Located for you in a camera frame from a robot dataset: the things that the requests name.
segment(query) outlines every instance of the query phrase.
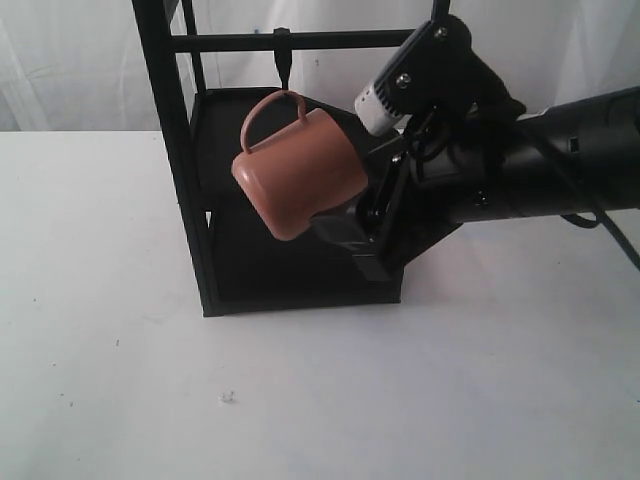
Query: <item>white backdrop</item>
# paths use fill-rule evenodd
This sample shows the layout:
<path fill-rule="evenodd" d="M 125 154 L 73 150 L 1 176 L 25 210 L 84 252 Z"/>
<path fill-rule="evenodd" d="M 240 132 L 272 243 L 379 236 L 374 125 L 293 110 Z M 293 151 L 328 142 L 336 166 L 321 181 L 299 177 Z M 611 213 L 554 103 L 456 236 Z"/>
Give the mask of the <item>white backdrop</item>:
<path fill-rule="evenodd" d="M 453 0 L 529 110 L 640 84 L 638 0 Z M 414 28 L 429 0 L 194 0 L 201 33 Z M 183 31 L 179 14 L 172 28 Z M 351 108 L 390 49 L 297 52 L 291 87 Z M 185 94 L 192 94 L 180 57 Z M 269 53 L 206 54 L 210 87 L 278 85 Z M 158 122 L 129 0 L 0 0 L 0 130 Z"/>

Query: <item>pink mug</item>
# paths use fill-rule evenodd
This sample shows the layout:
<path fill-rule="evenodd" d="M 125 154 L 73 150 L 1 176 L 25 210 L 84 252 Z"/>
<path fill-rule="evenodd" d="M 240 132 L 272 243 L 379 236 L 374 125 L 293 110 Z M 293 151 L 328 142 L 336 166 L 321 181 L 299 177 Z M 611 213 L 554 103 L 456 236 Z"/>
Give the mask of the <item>pink mug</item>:
<path fill-rule="evenodd" d="M 255 117 L 284 95 L 297 102 L 298 120 L 249 146 L 247 133 Z M 279 240 L 296 238 L 313 215 L 353 198 L 368 183 L 356 149 L 335 120 L 320 108 L 306 113 L 304 98 L 290 90 L 267 95 L 253 107 L 240 144 L 242 153 L 231 172 Z"/>

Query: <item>white surface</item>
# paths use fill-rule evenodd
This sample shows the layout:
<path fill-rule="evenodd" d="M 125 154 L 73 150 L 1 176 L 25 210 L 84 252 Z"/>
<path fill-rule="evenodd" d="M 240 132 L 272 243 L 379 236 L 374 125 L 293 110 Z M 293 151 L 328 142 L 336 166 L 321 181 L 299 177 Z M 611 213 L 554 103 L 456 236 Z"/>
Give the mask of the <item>white surface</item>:
<path fill-rule="evenodd" d="M 193 3 L 200 33 L 415 28 L 431 10 L 429 0 Z M 640 84 L 640 0 L 453 0 L 452 13 L 530 111 Z M 392 53 L 296 52 L 291 87 L 352 109 Z M 187 57 L 178 59 L 190 98 Z M 280 85 L 270 52 L 203 62 L 210 87 Z M 0 2 L 0 130 L 157 128 L 131 0 Z"/>
<path fill-rule="evenodd" d="M 159 133 L 0 159 L 3 480 L 638 478 L 640 281 L 603 231 L 467 225 L 402 305 L 204 319 Z"/>

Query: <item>black metal rack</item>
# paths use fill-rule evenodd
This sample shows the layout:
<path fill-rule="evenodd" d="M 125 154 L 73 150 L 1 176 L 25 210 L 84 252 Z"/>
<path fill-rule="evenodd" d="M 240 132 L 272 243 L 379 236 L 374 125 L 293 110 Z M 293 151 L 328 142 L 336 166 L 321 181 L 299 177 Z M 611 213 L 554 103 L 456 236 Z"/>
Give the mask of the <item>black metal rack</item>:
<path fill-rule="evenodd" d="M 207 89 L 201 52 L 270 51 L 274 34 L 198 35 L 192 0 L 182 0 L 187 35 L 172 35 L 178 0 L 132 0 L 149 78 L 205 316 L 235 312 L 397 303 L 403 272 L 369 282 L 348 251 L 312 232 L 291 242 L 273 239 L 230 173 L 249 110 L 275 87 Z M 294 33 L 297 49 L 399 46 L 411 30 Z M 190 53 L 196 83 L 191 120 L 177 53 Z M 367 134 L 355 115 L 306 98 L 327 110 L 364 153 L 385 141 Z M 295 106 L 276 102 L 252 129 L 260 140 L 293 121 Z"/>

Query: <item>small debris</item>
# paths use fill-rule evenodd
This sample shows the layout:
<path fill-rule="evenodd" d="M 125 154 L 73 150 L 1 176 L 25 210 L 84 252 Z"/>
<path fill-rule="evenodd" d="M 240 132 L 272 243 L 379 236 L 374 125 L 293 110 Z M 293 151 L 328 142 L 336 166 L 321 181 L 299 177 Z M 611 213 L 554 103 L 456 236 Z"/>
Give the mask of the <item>small debris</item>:
<path fill-rule="evenodd" d="M 218 397 L 222 403 L 236 403 L 236 392 L 230 390 L 228 392 L 222 392 Z"/>

